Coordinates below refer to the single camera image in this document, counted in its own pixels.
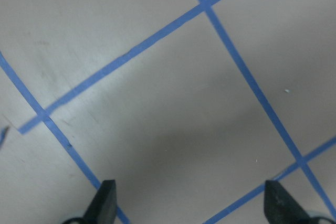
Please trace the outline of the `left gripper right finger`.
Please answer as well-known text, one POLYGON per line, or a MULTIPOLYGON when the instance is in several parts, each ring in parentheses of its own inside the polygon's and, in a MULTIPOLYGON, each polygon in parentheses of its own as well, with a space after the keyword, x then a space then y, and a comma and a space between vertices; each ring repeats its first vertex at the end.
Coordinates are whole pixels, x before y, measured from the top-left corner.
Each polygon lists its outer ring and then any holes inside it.
POLYGON ((276 180, 265 181, 264 215, 270 224, 335 223, 328 217, 309 215, 276 180))

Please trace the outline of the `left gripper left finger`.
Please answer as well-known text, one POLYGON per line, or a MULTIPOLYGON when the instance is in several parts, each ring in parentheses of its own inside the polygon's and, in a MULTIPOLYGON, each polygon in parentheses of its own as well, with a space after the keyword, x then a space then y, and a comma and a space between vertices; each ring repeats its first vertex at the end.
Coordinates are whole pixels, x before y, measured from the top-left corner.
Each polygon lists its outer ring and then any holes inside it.
POLYGON ((63 223, 110 224, 115 218, 116 181, 104 180, 83 216, 72 217, 63 223))

